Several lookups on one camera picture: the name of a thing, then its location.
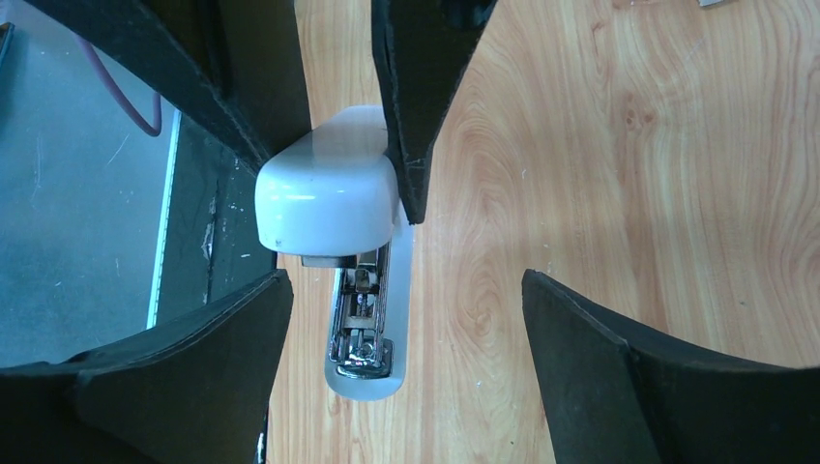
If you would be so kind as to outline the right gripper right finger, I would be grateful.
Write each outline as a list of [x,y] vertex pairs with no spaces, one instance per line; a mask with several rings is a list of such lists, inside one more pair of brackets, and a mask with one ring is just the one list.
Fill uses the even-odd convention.
[[817,367],[695,345],[535,270],[521,289],[557,462],[818,461]]

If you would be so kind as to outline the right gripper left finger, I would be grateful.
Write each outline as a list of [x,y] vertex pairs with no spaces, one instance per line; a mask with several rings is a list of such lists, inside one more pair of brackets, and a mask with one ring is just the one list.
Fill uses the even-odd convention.
[[5,463],[261,463],[293,307],[284,270],[59,363],[1,372]]

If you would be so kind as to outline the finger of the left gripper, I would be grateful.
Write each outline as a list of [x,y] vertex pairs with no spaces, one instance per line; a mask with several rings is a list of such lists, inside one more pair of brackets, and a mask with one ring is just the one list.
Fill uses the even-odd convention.
[[311,130],[291,1],[40,0],[251,171]]
[[425,220],[434,144],[495,6],[493,1],[371,4],[386,154],[412,224]]

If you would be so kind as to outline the white stapler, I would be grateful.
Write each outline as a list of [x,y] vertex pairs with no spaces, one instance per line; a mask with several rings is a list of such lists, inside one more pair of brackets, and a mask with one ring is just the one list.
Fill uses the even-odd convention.
[[259,170],[259,242],[335,273],[328,387],[371,402],[402,387],[409,351],[414,229],[388,155],[383,109],[347,107]]

